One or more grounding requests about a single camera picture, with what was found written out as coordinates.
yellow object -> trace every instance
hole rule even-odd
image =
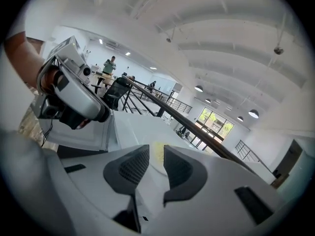
[[[164,145],[170,145],[162,142],[154,142],[153,143],[153,151],[155,159],[158,163],[164,163]]]

tree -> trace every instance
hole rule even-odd
[[[212,112],[212,114],[210,115],[210,118],[209,118],[211,121],[216,121],[217,118],[216,118],[216,114],[214,112]]]
[[[233,124],[231,124],[230,122],[226,122],[223,128],[220,130],[219,135],[225,138],[232,128],[233,128]]]
[[[208,112],[207,108],[204,108],[204,110],[202,111],[201,115],[199,116],[198,120],[199,121],[205,121],[206,119],[208,119],[209,115],[211,112]]]

office chair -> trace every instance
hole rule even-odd
[[[119,77],[114,81],[112,86],[107,90],[102,100],[109,106],[109,108],[116,110],[118,108],[119,99],[131,88],[127,84],[127,80]]]

window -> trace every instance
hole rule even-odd
[[[198,118],[198,121],[201,124],[204,124],[206,120],[208,119],[208,117],[210,116],[211,112],[212,112],[211,110],[204,108],[204,110],[202,111],[201,115]]]
[[[234,126],[233,123],[208,108],[203,109],[195,125],[219,143],[223,142]],[[212,153],[212,150],[192,133],[188,141],[195,148]]]

railing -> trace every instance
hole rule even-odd
[[[129,104],[128,104],[128,99],[130,99],[130,94],[135,97],[135,99],[139,100],[140,103],[150,112],[151,115],[156,116],[156,117],[162,117],[164,111],[170,114],[175,120],[177,120],[181,125],[183,125],[189,132],[193,133],[195,136],[197,136],[201,141],[203,141],[210,149],[212,149],[218,156],[222,158],[229,159],[231,161],[234,161],[240,165],[242,165],[244,168],[249,170],[250,172],[254,173],[255,172],[248,167],[239,157],[228,151],[223,145],[221,145],[219,142],[217,142],[215,139],[211,138],[208,134],[206,134],[204,131],[202,131],[199,127],[197,127],[194,123],[192,123],[190,120],[185,118],[182,114],[177,112],[176,109],[170,106],[170,104],[167,104],[165,101],[162,101],[158,96],[155,94],[153,95],[149,91],[147,91],[145,88],[148,88],[148,86],[144,85],[141,83],[141,87],[138,82],[134,82],[130,80],[129,78],[125,77],[128,80],[128,83],[132,85],[128,93],[126,94],[126,97],[124,96],[125,102],[123,103],[123,111],[126,111],[126,106],[131,110]],[[139,91],[140,96],[138,97],[136,93],[134,92],[136,90]],[[157,104],[160,107],[159,112],[155,115],[143,102],[143,97],[147,97],[150,99],[153,103]]]
[[[268,171],[270,171],[269,168],[267,167],[267,165],[265,165],[264,162],[261,161],[261,159],[242,140],[239,141],[239,143],[236,145],[235,149],[237,151],[237,156],[242,161],[259,162],[263,166],[265,166]]]
[[[134,81],[138,86],[140,86],[143,89],[147,89],[147,92],[154,95],[161,101],[165,102],[167,105],[169,105],[171,108],[175,109],[178,112],[183,112],[183,113],[189,113],[191,110],[191,106],[185,104],[184,102],[177,100],[173,97],[170,97],[166,93],[163,93],[160,90],[157,90],[155,88],[152,88],[148,85],[145,85],[139,81]],[[140,90],[137,88],[133,87],[132,92],[139,97],[139,99],[152,102],[150,98],[148,98],[146,95],[144,95]]]

